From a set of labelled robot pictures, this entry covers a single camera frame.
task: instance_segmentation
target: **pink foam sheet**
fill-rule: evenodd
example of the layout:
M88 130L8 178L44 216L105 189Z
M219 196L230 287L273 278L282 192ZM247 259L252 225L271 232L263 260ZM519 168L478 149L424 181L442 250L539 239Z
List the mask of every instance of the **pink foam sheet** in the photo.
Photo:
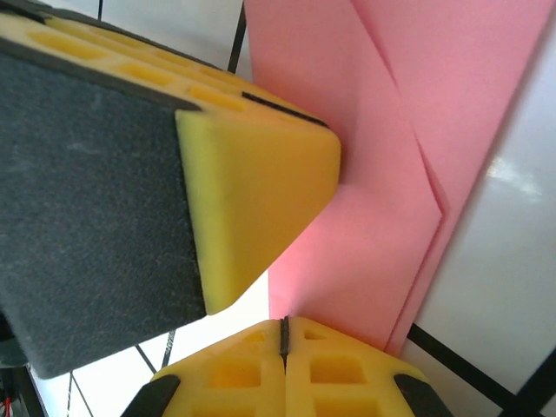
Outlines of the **pink foam sheet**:
M341 138L341 184L270 269L273 317L397 353L553 0L246 0L255 82Z

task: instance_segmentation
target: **black foam strip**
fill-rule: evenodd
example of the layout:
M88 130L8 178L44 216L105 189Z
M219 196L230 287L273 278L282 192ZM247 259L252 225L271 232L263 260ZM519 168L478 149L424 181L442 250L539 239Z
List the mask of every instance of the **black foam strip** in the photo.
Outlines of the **black foam strip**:
M235 30L234 44L232 45L232 52L229 55L228 71L235 74L237 70L237 63L240 61L240 54L242 53L243 38L245 37L245 29L247 22L245 20L245 5L242 3L240 10L240 17L237 21L237 29Z
M426 382L405 374L395 375L394 381L415 417L453 417L438 394Z
M179 386L180 379L175 375L164 375L143 385L122 417L162 417Z
M175 109L0 40L0 302L41 377L205 313Z

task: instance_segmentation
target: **black stripe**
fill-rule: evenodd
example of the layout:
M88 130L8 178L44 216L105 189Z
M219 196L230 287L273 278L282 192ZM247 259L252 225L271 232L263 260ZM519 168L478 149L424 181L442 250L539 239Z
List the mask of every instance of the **black stripe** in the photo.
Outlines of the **black stripe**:
M280 319L280 356L284 361L284 372L288 366L289 354L289 317Z
M304 115L303 113L300 113L299 111L296 111L296 110L293 110L293 109L288 109L287 107L284 107L284 106L282 106L280 104L277 104L277 103L274 103L274 102L270 102L269 100L266 100L262 97L259 97L259 96L256 96L254 94L248 93L247 91L242 92L242 97L247 98L248 100L251 100L252 102L262 104L263 106L270 107L271 109L281 111L282 113L286 113L288 115L295 116L299 119L307 120L308 122L318 124L319 126L322 126L323 128L329 129L329 127L326 123L324 123L320 119L317 119L316 117Z
M82 391L81 388L79 387L79 384L77 383L76 377L73 375L73 371L71 371L71 372L69 373L69 377L73 380L73 383L76 384L77 391L79 391L79 395L81 395L81 398L83 399L83 402L85 403L85 406L86 406L86 408L87 408L87 411L89 411L90 417L93 417L93 412L90 411L89 404L87 403L87 400L85 400L85 396L83 395L83 391Z
M510 391L419 326L413 324L407 338L500 408L510 407L513 404L513 394Z
M232 45L232 52L229 55L228 62L228 71L234 74L237 70L237 63L240 61L240 54L242 53L243 38L245 37L246 28L247 21L245 20L245 6L242 3L240 18L237 21L237 28L235 29L234 44Z
M500 417L519 417L524 415L524 409L540 413L555 394L556 347L517 393L515 400L519 407L504 410Z
M66 413L66 417L70 417L70 408L71 408L71 386L73 378L69 377L69 386L68 386L68 412Z
M170 362L170 354L172 353L172 347L174 346L175 330L168 333L168 340L166 341L166 350L164 351L164 357L162 358L162 367L167 367Z
M152 362L149 360L149 358L147 357L147 355L143 352L143 350L141 349L141 347L139 345L136 345L136 349L137 352L139 352L139 355L141 355L142 359L145 361L145 363L147 364L147 366L149 367L150 371L153 374L156 374L156 368L153 366Z
M96 17L98 20L103 20L103 0L98 0L98 16Z

